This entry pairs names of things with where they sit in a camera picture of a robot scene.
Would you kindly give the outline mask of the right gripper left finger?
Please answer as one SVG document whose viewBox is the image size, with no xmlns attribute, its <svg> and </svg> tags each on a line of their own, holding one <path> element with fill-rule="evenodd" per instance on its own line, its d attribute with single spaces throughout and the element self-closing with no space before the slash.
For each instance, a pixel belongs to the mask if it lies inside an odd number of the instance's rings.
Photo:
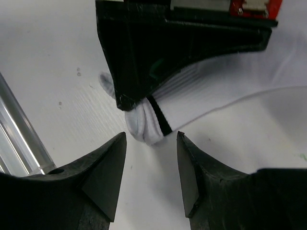
<svg viewBox="0 0 307 230">
<path fill-rule="evenodd" d="M 115 219 L 126 149 L 126 134 L 121 132 L 47 174 L 2 173 L 1 229 L 107 230 Z"/>
</svg>

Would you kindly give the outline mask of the white sock with black stripes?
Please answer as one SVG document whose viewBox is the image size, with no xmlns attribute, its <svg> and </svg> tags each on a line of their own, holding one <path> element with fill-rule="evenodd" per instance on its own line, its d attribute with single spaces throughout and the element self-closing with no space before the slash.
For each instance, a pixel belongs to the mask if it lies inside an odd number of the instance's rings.
<svg viewBox="0 0 307 230">
<path fill-rule="evenodd" d="M 277 31 L 264 52 L 233 54 L 182 69 L 125 113 L 130 134 L 153 145 L 186 124 L 246 97 L 307 84 L 307 35 Z"/>
</svg>

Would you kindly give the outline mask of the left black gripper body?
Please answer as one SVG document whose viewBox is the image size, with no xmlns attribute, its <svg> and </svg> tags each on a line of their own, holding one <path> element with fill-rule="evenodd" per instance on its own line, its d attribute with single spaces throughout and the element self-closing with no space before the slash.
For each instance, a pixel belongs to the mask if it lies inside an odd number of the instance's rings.
<svg viewBox="0 0 307 230">
<path fill-rule="evenodd" d="M 278 24 L 276 0 L 98 0 L 95 9 L 123 111 L 193 63 L 265 50 Z"/>
</svg>

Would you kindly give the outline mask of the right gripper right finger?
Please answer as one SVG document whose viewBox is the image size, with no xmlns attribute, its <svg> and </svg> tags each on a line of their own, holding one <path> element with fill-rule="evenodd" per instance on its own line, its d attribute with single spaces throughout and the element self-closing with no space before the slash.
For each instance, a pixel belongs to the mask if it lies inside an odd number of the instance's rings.
<svg viewBox="0 0 307 230">
<path fill-rule="evenodd" d="M 306 169 L 268 168 L 246 174 L 177 134 L 185 216 L 193 230 L 304 230 Z"/>
</svg>

